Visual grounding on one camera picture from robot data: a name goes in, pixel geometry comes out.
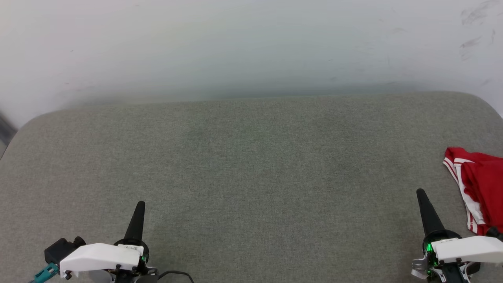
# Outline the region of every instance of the red cloth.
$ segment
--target red cloth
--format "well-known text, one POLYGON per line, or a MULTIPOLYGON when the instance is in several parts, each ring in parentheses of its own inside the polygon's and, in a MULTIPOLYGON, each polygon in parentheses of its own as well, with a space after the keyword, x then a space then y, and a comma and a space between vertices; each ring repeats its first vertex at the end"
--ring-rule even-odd
POLYGON ((497 226, 503 232, 503 158, 447 148, 444 164, 465 201, 468 229, 485 235, 497 226))

